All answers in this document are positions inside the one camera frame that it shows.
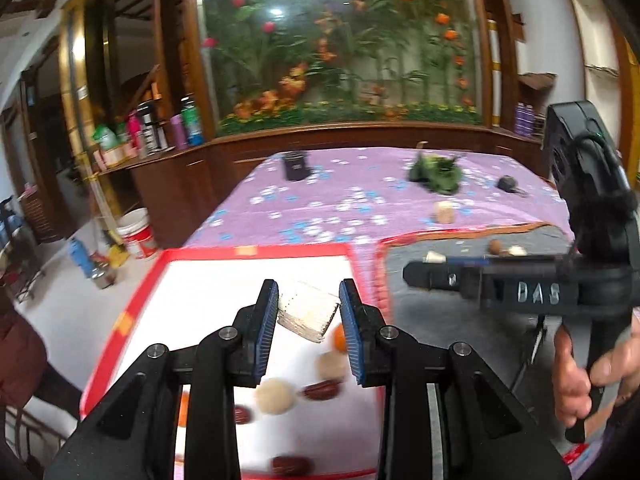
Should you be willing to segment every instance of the bolt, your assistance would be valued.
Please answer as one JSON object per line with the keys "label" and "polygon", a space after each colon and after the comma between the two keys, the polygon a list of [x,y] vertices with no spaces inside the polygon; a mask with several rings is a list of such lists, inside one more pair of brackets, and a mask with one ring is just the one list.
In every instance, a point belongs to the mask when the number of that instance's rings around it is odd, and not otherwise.
{"label": "bolt", "polygon": [[466,343],[455,343],[453,345],[453,351],[460,357],[465,357],[471,354],[471,346]]}
{"label": "bolt", "polygon": [[164,345],[162,343],[155,343],[146,349],[147,357],[156,359],[164,354]]}
{"label": "bolt", "polygon": [[400,334],[395,326],[386,325],[380,329],[380,335],[385,339],[395,339]]}
{"label": "bolt", "polygon": [[220,339],[230,341],[231,339],[236,338],[236,336],[238,335],[238,330],[236,330],[235,327],[232,326],[225,326],[224,328],[220,329],[218,335],[220,336]]}

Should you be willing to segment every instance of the gray mat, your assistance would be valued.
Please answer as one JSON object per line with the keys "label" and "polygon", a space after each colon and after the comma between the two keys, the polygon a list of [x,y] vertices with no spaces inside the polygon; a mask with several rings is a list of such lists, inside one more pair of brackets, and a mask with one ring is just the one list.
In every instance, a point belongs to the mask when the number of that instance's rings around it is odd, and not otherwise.
{"label": "gray mat", "polygon": [[[412,260],[421,260],[428,251],[445,256],[483,256],[489,241],[494,238],[500,240],[505,248],[520,245],[529,254],[563,253],[569,247],[562,231],[552,226],[522,234],[420,241],[388,250],[386,286],[392,301],[394,325],[425,344],[448,348],[456,341],[469,343],[498,377],[510,385],[520,365],[525,332],[527,328],[535,327],[537,316],[481,312],[476,303],[463,300],[459,294],[411,289],[402,280],[402,268]],[[553,337],[559,324],[559,318],[547,318],[546,341],[516,396],[558,450],[566,452],[570,445],[554,415],[551,385]]]}

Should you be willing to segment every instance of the white bucket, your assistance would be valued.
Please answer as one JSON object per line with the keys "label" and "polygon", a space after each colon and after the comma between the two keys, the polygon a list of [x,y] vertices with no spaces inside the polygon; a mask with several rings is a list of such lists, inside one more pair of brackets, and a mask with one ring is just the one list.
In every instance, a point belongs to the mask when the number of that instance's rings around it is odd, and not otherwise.
{"label": "white bucket", "polygon": [[133,257],[144,259],[156,254],[158,246],[145,208],[127,213],[118,220],[118,225],[118,234]]}

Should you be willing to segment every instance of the human hand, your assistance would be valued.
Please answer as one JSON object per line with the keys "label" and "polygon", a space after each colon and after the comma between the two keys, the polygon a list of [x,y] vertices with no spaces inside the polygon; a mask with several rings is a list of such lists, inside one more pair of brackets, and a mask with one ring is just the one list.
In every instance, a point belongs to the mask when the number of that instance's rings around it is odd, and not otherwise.
{"label": "human hand", "polygon": [[571,338],[564,327],[558,329],[554,344],[556,355],[552,381],[556,417],[568,428],[572,428],[578,418],[589,415],[592,384],[605,386],[621,381],[615,402],[600,410],[597,418],[593,415],[596,427],[604,423],[613,408],[627,401],[640,386],[640,321],[635,315],[632,315],[630,338],[598,359],[591,367],[590,374],[578,368],[572,355]]}

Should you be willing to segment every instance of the floral tablecloth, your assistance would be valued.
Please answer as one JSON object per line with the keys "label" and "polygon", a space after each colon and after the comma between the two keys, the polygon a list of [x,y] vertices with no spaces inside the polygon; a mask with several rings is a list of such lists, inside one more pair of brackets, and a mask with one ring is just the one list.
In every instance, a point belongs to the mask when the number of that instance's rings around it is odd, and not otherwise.
{"label": "floral tablecloth", "polygon": [[[373,280],[376,243],[404,233],[448,228],[479,228],[545,221],[569,236],[568,211],[558,192],[508,156],[441,152],[458,156],[460,192],[430,193],[407,181],[417,150],[339,148],[308,152],[313,174],[288,182],[276,154],[244,179],[186,245],[191,247],[348,242],[362,274],[364,296]],[[526,194],[495,187],[509,174]],[[453,202],[454,224],[432,218],[433,205]]]}

